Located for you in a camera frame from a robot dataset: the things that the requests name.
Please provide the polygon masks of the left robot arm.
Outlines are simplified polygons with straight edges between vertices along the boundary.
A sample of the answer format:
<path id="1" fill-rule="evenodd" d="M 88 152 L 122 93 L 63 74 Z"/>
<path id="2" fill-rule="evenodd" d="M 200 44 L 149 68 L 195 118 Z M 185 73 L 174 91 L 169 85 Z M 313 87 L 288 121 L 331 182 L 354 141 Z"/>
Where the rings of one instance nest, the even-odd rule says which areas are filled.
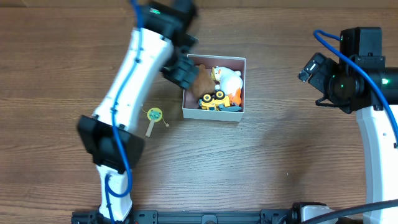
<path id="1" fill-rule="evenodd" d="M 158 74 L 187 90 L 199 69 L 187 54 L 197 39 L 187 33 L 197 16 L 193 1 L 132 1 L 136 26 L 111 88 L 91 116 L 81 116 L 77 131 L 101 179 L 101 204 L 74 212 L 72 223 L 133 223 L 132 170 L 144 140 L 134 135 L 141 105 Z"/>

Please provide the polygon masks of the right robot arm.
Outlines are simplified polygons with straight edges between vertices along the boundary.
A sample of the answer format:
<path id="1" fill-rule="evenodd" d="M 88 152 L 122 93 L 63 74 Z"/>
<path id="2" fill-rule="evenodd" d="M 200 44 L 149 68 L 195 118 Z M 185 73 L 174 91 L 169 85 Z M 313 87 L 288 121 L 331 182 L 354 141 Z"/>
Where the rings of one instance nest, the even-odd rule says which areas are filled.
<path id="1" fill-rule="evenodd" d="M 364 147 L 366 203 L 333 210 L 324 203 L 293 204 L 288 223 L 397 223 L 397 68 L 387 67 L 379 27 L 315 30 L 339 61 L 315 53 L 298 75 L 322 93 L 317 106 L 355 113 Z M 361 214 L 360 220 L 354 215 Z"/>

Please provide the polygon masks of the yellow toy truck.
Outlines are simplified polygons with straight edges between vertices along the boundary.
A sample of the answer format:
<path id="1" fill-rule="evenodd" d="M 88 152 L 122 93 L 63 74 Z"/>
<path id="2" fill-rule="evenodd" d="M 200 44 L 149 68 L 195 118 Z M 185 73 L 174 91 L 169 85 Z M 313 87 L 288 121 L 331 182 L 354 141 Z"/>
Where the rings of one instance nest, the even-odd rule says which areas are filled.
<path id="1" fill-rule="evenodd" d="M 225 111 L 225 112 L 239 112 L 242 107 L 236 103 L 232 103 L 229 96 L 223 91 L 218 90 L 214 94 L 204 94 L 199 99 L 198 104 L 201 109 L 209 111 Z"/>

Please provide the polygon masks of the white plush duck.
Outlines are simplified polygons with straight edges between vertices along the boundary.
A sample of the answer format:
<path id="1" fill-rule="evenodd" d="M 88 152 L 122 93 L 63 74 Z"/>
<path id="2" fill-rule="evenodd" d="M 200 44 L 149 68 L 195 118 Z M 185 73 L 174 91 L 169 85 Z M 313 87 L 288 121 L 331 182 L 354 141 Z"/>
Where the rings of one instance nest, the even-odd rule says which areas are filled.
<path id="1" fill-rule="evenodd" d="M 242 103 L 241 91 L 243 89 L 243 79 L 239 70 L 234 71 L 227 67 L 213 67 L 211 78 L 218 82 L 215 90 L 221 90 L 228 95 L 230 103 L 234 106 L 240 106 Z"/>

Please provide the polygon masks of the yellow wooden rattle drum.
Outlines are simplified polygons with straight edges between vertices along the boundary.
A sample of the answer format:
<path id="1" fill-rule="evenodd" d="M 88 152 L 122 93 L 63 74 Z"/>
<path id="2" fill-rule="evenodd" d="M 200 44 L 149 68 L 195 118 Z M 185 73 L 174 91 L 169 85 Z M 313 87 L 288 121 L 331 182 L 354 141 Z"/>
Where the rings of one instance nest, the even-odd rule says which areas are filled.
<path id="1" fill-rule="evenodd" d="M 163 118 L 164 113 L 160 108 L 153 107 L 146 111 L 143 106 L 144 105 L 141 104 L 141 110 L 147 115 L 147 118 L 150 121 L 146 131 L 146 137 L 149 138 L 151 136 L 155 123 L 158 123 L 159 121 L 162 121 L 167 128 L 170 126 Z"/>

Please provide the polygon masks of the brown plush toy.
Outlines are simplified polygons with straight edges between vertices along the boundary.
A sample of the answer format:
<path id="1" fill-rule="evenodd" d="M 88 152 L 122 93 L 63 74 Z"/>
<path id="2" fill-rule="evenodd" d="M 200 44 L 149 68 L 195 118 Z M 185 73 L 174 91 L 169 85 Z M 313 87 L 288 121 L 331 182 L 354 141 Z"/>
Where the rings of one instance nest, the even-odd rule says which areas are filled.
<path id="1" fill-rule="evenodd" d="M 207 93 L 213 93 L 215 91 L 216 84 L 206 70 L 204 64 L 198 65 L 197 68 L 198 75 L 190 87 L 190 92 L 196 99 L 199 99 Z"/>

